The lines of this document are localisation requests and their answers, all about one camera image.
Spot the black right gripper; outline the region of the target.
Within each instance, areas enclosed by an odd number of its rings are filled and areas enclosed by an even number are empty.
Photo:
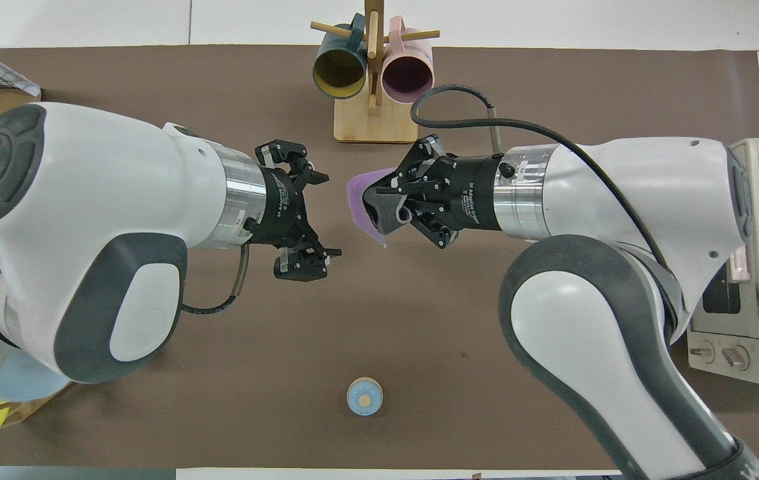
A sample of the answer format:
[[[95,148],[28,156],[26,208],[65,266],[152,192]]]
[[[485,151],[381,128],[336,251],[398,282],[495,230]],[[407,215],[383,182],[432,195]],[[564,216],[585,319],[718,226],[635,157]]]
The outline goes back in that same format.
[[[500,160],[492,156],[458,157],[437,135],[418,139],[393,173],[393,192],[426,194],[443,190],[443,202],[410,200],[411,225],[435,246],[446,249],[461,230],[499,231],[494,185]]]

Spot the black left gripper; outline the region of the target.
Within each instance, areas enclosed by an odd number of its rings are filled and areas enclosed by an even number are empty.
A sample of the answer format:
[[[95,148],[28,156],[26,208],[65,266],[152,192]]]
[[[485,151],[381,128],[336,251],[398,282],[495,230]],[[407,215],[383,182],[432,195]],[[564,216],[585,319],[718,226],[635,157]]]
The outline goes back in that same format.
[[[331,258],[341,249],[327,249],[313,230],[298,231],[299,195],[294,186],[321,185],[329,176],[318,172],[307,160],[306,146],[273,140],[255,148],[265,185],[265,207],[261,218],[252,224],[249,243],[275,244],[275,277],[290,281],[315,281],[327,277]],[[285,173],[281,166],[290,170]]]

